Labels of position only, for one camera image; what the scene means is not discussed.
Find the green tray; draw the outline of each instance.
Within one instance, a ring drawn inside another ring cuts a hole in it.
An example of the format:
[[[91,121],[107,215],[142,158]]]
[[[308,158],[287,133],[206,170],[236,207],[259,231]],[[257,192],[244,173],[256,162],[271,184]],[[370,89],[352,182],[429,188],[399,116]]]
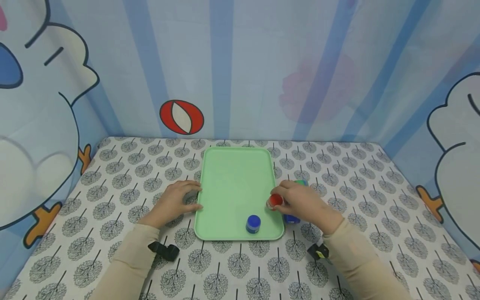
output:
[[[202,191],[194,230],[202,240],[277,240],[285,230],[282,215],[265,203],[275,187],[270,153],[260,148],[212,147],[204,154]],[[246,230],[250,215],[260,230]]]

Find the orange bird foot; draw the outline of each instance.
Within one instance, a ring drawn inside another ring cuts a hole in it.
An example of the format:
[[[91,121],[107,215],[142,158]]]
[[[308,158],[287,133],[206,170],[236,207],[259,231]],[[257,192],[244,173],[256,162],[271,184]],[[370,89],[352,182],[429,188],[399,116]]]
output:
[[[443,223],[444,219],[438,213],[438,210],[444,205],[443,199],[440,196],[435,197],[435,198],[431,198],[430,195],[428,194],[427,190],[424,187],[422,187],[421,185],[417,186],[417,192],[419,193],[420,198],[423,200],[423,202],[428,207],[428,209],[430,209],[433,216],[440,223]]]
[[[78,148],[78,158],[82,162],[82,170],[80,171],[80,175],[83,175],[85,173],[85,170],[87,170],[90,161],[92,161],[92,159],[90,158],[91,152],[92,146],[90,144],[87,144],[83,151],[81,148]]]
[[[43,237],[60,209],[61,203],[57,202],[51,209],[42,205],[34,211],[33,216],[36,219],[36,223],[28,230],[24,237],[24,245],[26,248],[30,248],[37,239]]]

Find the blue bottle cap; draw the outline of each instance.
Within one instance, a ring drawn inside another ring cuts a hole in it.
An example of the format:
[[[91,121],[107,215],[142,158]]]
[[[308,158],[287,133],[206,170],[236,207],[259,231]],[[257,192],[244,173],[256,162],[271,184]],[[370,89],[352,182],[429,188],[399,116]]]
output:
[[[261,220],[257,215],[251,215],[247,219],[247,227],[249,227],[252,230],[257,230],[260,228]]]

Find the cartoon bird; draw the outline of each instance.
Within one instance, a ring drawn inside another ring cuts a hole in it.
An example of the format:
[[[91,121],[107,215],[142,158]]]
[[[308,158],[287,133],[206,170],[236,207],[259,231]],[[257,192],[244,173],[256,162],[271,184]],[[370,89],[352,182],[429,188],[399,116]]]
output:
[[[0,230],[33,214],[27,248],[59,211],[60,202],[44,204],[71,181],[77,158],[82,171],[90,162],[71,106],[98,83],[85,42],[49,16],[47,1],[0,6]]]
[[[417,191],[437,220],[443,223],[447,217],[439,213],[445,207],[461,232],[480,250],[480,73],[457,82],[445,105],[430,113],[427,125],[444,151],[435,174],[440,196],[431,198],[422,186]],[[480,271],[480,264],[472,262]]]

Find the beige sleeve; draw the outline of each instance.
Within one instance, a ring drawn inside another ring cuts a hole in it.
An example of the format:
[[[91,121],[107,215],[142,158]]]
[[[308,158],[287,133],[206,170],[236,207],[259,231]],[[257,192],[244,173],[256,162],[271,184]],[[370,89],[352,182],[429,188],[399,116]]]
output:
[[[155,253],[148,245],[158,240],[159,230],[137,224],[113,255],[90,300],[135,300],[152,267]]]
[[[375,254],[368,240],[347,220],[324,236],[329,259],[361,300],[411,300],[410,294]]]

